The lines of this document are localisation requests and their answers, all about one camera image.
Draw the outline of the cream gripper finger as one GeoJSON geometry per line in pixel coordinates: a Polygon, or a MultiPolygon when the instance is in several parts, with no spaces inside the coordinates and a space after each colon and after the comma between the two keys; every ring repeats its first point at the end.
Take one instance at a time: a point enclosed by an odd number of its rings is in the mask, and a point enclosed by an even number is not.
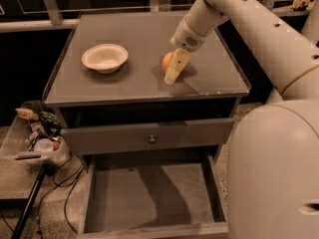
{"type": "Polygon", "coordinates": [[[168,68],[164,72],[164,82],[168,85],[173,84],[189,60],[190,52],[184,48],[178,48],[172,52],[168,68]]]}

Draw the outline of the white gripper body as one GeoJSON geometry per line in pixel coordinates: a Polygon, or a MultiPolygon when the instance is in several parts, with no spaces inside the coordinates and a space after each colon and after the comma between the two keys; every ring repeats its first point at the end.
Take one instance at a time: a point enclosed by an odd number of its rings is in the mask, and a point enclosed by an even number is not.
{"type": "Polygon", "coordinates": [[[190,16],[182,18],[170,38],[170,42],[177,48],[184,48],[189,52],[197,51],[205,41],[205,35],[197,22],[190,16]]]}

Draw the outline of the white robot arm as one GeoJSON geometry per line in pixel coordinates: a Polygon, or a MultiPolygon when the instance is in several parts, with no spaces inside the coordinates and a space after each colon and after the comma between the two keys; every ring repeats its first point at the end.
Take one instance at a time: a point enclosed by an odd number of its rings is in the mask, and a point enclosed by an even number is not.
{"type": "Polygon", "coordinates": [[[214,27],[229,19],[280,101],[243,117],[227,161],[229,239],[319,239],[318,48],[256,0],[196,0],[163,60],[175,82],[214,27]]]}

